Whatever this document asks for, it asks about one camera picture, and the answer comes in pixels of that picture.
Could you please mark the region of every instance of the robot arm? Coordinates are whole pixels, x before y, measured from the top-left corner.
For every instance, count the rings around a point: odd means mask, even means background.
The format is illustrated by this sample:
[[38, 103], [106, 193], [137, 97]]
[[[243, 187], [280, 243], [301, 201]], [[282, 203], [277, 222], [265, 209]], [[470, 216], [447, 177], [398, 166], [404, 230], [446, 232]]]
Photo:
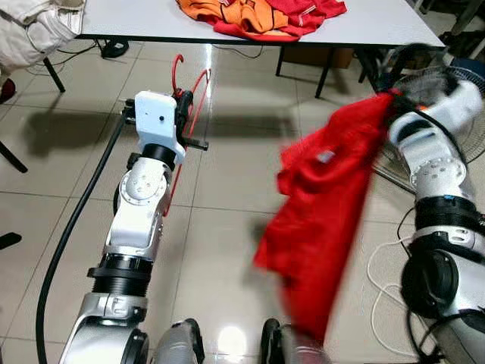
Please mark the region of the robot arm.
[[[477, 87], [459, 81], [425, 113], [457, 134], [480, 110]], [[449, 320], [433, 333], [450, 362], [485, 362], [485, 229], [465, 161], [441, 129], [414, 112], [392, 124], [390, 142], [416, 191], [416, 232], [402, 296], [427, 324]], [[470, 310], [475, 314], [467, 315]]]
[[101, 262], [88, 272], [95, 283], [84, 297], [62, 364], [146, 362], [149, 339], [137, 326], [146, 316], [172, 172], [185, 158], [186, 140], [177, 130], [184, 128], [191, 103], [191, 92], [176, 100], [146, 91], [127, 103], [124, 114], [136, 119], [142, 154], [119, 184]]

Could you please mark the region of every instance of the white jacket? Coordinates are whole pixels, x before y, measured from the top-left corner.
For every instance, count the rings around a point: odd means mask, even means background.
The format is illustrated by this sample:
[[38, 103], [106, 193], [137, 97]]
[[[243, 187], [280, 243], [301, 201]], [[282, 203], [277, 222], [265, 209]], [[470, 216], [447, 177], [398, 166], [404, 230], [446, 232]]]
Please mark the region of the white jacket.
[[81, 33], [85, 0], [0, 0], [0, 85]]

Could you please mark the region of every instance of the red cloth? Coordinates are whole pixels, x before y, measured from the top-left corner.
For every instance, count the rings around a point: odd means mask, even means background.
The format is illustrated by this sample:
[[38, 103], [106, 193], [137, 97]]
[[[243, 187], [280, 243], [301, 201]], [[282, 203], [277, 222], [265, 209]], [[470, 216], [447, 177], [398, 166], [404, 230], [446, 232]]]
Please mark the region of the red cloth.
[[345, 106], [281, 154], [278, 189], [289, 198], [267, 226], [254, 263], [280, 274], [293, 324], [322, 343], [392, 99], [381, 94]]
[[346, 5], [337, 0], [267, 0], [273, 8], [288, 16], [285, 33], [303, 36], [316, 31], [325, 19], [347, 12]]
[[251, 40], [256, 40], [259, 42], [296, 42], [298, 39], [301, 38], [301, 34], [295, 33], [292, 35], [289, 32], [288, 34], [281, 33], [282, 35], [272, 35], [270, 33], [267, 34], [258, 34], [247, 32], [241, 27], [235, 24], [228, 24], [222, 21], [221, 19], [217, 19], [216, 21], [208, 21], [208, 23], [214, 26], [214, 30], [218, 33], [227, 34], [228, 36], [238, 36], [240, 38], [247, 38]]
[[0, 85], [0, 104], [7, 102], [15, 95], [15, 83], [8, 78], [3, 85]]

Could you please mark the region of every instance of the orange shirt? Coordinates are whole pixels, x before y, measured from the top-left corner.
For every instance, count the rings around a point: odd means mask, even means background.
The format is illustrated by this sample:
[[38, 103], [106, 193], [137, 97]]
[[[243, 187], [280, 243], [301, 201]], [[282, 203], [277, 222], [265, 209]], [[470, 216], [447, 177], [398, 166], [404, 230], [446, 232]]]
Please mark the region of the orange shirt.
[[245, 32], [267, 33], [288, 25], [288, 17], [265, 0], [236, 0], [226, 6], [218, 0], [177, 0], [182, 11], [196, 20], [217, 17]]

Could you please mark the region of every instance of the black chair leg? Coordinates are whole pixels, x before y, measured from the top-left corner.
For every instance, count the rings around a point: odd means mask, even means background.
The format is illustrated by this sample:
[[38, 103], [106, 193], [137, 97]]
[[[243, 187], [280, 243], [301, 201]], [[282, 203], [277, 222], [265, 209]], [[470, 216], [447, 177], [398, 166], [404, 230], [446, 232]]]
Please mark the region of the black chair leg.
[[325, 80], [327, 79], [328, 70], [330, 70], [330, 67], [332, 67], [332, 60], [333, 60], [334, 54], [335, 54], [335, 48], [332, 47], [328, 52], [327, 63], [325, 64], [325, 67], [321, 72], [320, 81], [318, 81], [317, 92], [315, 93], [316, 99], [320, 97], [321, 89], [324, 88]]
[[48, 58], [44, 58], [44, 65], [47, 68], [47, 71], [51, 75], [52, 79], [55, 82], [55, 85], [58, 87], [60, 93], [65, 93], [66, 89], [64, 88], [64, 85], [62, 84], [61, 79], [59, 78], [57, 72], [55, 69], [52, 67], [52, 64]]
[[0, 154], [3, 155], [19, 172], [27, 172], [27, 167], [5, 146], [0, 142]]
[[361, 72], [361, 75], [358, 77], [358, 82], [359, 83], [363, 83], [365, 80], [365, 69], [362, 68], [362, 72]]
[[369, 79], [372, 88], [377, 93], [379, 91], [379, 87], [377, 85], [377, 78], [379, 77], [379, 74], [375, 57], [373, 55], [369, 55], [364, 49], [355, 49], [355, 53], [359, 62], [361, 62], [361, 66], [364, 69], [364, 73]]
[[276, 75], [280, 76], [281, 64], [283, 63], [283, 57], [285, 56], [285, 47], [280, 47], [280, 56], [278, 57], [278, 65], [276, 66]]
[[22, 236], [16, 233], [8, 233], [0, 237], [0, 250], [15, 245], [22, 240]]

